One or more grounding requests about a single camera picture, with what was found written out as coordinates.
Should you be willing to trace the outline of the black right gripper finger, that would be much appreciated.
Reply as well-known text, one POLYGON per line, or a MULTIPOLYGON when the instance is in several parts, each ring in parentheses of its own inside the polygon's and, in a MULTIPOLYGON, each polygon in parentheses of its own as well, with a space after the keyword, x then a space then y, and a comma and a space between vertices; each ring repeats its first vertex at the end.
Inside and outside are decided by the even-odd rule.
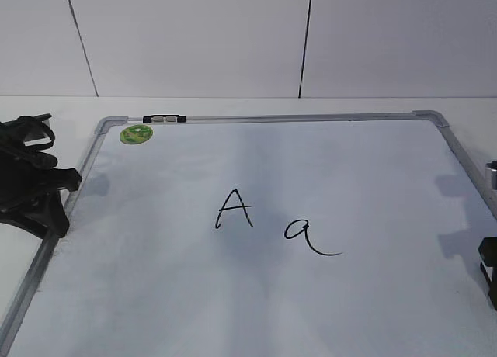
POLYGON ((496 241, 497 237, 485 237, 479 247, 480 270, 488 284, 488 297, 496 309, 496 241))

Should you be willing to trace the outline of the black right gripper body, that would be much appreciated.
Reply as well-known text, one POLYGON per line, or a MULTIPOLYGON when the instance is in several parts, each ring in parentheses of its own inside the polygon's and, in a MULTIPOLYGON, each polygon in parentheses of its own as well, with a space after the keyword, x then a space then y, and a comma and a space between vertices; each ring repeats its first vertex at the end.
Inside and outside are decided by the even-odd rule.
POLYGON ((491 190, 497 190, 497 161, 485 165, 485 181, 491 190))

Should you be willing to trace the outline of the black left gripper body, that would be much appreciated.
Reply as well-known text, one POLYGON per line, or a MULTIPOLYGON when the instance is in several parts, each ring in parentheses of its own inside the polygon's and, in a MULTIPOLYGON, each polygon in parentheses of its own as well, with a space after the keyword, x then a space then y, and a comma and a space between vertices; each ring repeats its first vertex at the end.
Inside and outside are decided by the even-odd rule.
POLYGON ((1 222, 20 227, 16 210, 38 196, 68 190, 82 183, 75 168, 61 169, 46 152, 54 146, 50 114, 20 116, 1 123, 1 222))

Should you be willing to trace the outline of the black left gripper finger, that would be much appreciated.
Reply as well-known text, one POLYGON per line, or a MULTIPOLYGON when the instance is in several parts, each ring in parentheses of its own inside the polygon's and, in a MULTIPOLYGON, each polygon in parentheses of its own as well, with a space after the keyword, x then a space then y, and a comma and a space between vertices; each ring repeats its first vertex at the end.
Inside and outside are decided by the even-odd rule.
POLYGON ((16 210, 20 227, 35 237, 44 239, 48 233, 64 237, 69 220, 59 192, 51 192, 23 203, 16 210))

